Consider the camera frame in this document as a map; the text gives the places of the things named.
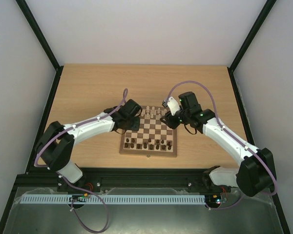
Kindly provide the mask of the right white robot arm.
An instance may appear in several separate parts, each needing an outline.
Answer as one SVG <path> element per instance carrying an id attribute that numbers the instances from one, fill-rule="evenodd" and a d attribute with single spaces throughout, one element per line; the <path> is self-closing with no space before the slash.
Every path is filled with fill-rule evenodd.
<path id="1" fill-rule="evenodd" d="M 214 166 L 204 172 L 204 187 L 214 191 L 219 186 L 239 188 L 247 196 L 255 196 L 265 189 L 276 189 L 273 156 L 267 148 L 259 149 L 243 140 L 228 128 L 210 109 L 203 110 L 193 92 L 169 97 L 163 101 L 168 111 L 160 119 L 171 129 L 190 126 L 223 148 L 237 163 L 238 168 Z"/>

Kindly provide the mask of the wooden chess board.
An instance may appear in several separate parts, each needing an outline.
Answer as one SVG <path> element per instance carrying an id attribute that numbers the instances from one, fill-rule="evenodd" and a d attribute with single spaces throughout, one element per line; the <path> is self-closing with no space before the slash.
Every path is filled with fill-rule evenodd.
<path id="1" fill-rule="evenodd" d="M 168 108 L 142 106 L 140 128 L 122 134 L 119 153 L 124 155 L 177 157 L 177 130 L 160 121 Z"/>

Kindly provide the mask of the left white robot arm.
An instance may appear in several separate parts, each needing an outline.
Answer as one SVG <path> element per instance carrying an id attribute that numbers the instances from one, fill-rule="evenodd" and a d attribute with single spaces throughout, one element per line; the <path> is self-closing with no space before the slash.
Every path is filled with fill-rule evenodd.
<path id="1" fill-rule="evenodd" d="M 83 177 L 72 161 L 75 145 L 103 133 L 138 130 L 142 107 L 129 99 L 123 105 L 107 108 L 95 117 L 71 124 L 52 122 L 35 146 L 35 167 L 46 167 L 75 184 Z"/>

